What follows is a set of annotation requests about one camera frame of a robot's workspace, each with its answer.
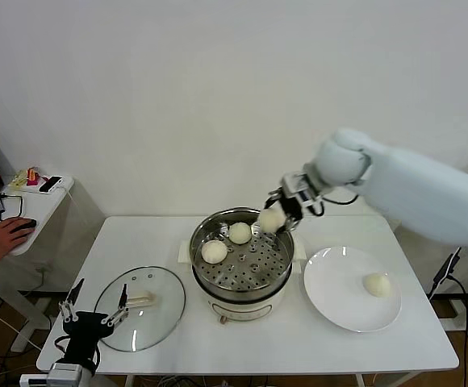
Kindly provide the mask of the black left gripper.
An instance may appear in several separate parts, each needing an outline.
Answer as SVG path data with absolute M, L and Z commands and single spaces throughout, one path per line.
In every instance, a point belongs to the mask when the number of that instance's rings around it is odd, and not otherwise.
M 117 311 L 106 315 L 74 309 L 78 295 L 84 283 L 82 278 L 68 293 L 66 299 L 59 303 L 63 317 L 63 330 L 69 337 L 65 348 L 63 362 L 77 365 L 99 365 L 101 353 L 98 343 L 112 335 L 116 324 L 128 315 L 127 285 L 124 284 L 119 298 Z

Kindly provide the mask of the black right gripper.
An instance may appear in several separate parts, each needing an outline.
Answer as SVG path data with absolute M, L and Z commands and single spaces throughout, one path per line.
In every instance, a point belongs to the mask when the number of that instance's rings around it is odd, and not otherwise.
M 269 197 L 265 201 L 264 209 L 267 210 L 276 203 L 280 203 L 282 211 L 286 215 L 286 218 L 280 220 L 280 226 L 277 232 L 294 231 L 303 219 L 301 204 L 296 198 L 283 197 L 282 189 L 276 189 L 269 193 Z

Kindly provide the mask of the bare person hand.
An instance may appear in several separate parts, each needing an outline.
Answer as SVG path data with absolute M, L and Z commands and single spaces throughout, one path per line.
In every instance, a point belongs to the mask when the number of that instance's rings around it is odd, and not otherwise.
M 25 243 L 35 230 L 32 219 L 14 217 L 0 222 L 0 259 L 19 245 Z

